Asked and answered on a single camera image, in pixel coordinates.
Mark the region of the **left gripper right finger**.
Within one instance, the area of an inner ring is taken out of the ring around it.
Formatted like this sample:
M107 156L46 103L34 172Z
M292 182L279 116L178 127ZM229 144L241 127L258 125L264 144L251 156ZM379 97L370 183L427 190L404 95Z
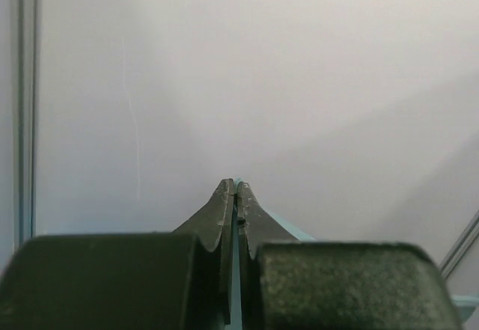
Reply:
M264 243L297 242L298 239L263 209L250 185L242 180L237 184L236 203L242 327L262 329L263 301L257 250Z

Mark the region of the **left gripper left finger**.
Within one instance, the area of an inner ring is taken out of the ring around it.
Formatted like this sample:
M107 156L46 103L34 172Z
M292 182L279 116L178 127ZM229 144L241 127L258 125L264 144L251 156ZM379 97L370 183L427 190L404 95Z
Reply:
M207 274L213 277L212 294L220 323L224 326L231 323L234 201L234 180L223 179L208 202L173 230L174 233L195 234L213 257L213 267Z

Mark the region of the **grey blue t shirt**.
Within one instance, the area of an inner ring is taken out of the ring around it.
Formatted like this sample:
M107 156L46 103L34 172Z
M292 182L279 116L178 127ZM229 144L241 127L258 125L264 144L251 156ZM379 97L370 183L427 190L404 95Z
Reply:
M242 325L238 182L233 310ZM262 329L461 329L478 309L476 295L448 292L436 264L416 245L317 241L267 213L298 241L257 250Z

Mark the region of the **right aluminium frame post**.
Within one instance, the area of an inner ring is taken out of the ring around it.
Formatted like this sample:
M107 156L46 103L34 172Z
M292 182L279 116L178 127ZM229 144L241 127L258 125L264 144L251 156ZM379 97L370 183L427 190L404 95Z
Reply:
M471 247L478 239L478 221L479 211L475 213L471 221L467 224L463 232L457 238L445 258L440 263L442 277L448 280L455 269L460 265L465 256L469 253Z

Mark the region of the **aluminium frame post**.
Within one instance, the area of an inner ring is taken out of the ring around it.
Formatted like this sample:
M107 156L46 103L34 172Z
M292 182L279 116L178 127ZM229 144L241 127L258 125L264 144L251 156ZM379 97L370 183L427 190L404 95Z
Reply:
M11 0L15 248L34 235L37 1Z
M478 221L479 211L475 213L471 221L467 224L463 232L457 238L445 258L440 263L442 277L448 280L455 269L460 265L465 256L469 253L471 247L478 239Z

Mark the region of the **left aluminium frame post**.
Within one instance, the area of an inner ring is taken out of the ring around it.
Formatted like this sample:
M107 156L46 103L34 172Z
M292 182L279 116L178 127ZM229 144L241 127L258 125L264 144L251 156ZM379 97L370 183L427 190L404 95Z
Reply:
M37 1L11 0L15 248L34 235Z

